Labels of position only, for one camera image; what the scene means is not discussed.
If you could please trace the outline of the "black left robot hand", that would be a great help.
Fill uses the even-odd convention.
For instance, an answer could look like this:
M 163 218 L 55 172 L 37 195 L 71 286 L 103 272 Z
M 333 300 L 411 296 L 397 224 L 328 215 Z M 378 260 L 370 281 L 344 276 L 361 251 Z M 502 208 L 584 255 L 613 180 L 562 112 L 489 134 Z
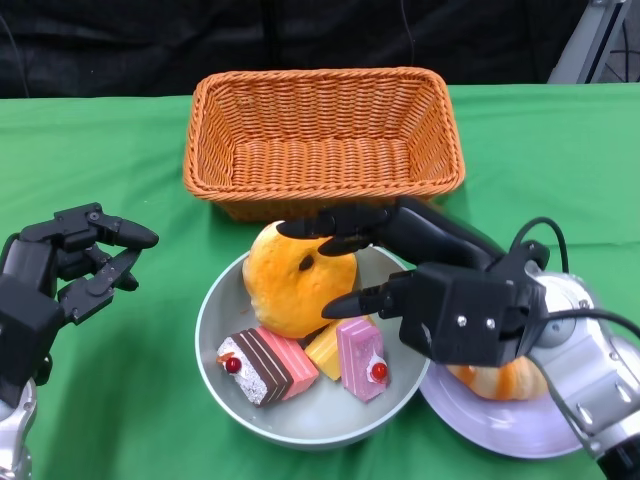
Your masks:
M 1 253 L 1 400 L 18 406 L 29 381 L 47 382 L 50 350 L 69 323 L 134 291 L 131 269 L 159 241 L 152 230 L 98 203 L 59 211 L 11 235 Z

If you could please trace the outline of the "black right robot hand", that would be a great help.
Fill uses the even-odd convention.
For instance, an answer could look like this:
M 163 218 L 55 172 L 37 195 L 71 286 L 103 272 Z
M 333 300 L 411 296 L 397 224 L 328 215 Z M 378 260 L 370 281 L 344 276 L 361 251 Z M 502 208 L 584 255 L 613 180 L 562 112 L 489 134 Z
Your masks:
M 527 354 L 544 328 L 545 289 L 525 271 L 528 263 L 548 264 L 549 249 L 539 242 L 505 251 L 413 197 L 330 207 L 277 230 L 321 240 L 324 256 L 379 246 L 412 264 L 381 285 L 331 300 L 322 315 L 399 318 L 400 340 L 436 363 L 500 367 Z

